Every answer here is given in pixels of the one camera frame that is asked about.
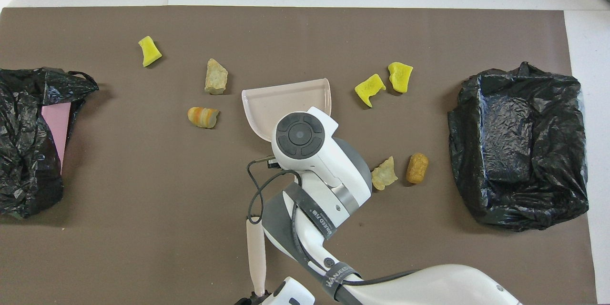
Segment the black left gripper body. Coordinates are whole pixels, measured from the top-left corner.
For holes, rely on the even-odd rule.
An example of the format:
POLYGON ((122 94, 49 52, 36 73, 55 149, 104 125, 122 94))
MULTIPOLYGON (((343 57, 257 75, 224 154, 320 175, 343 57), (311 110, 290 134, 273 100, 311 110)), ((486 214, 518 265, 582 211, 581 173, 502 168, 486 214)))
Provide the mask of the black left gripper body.
POLYGON ((261 305, 270 296, 270 292, 265 291, 262 295, 257 295, 251 292, 247 298, 240 298, 236 301, 236 305, 261 305))

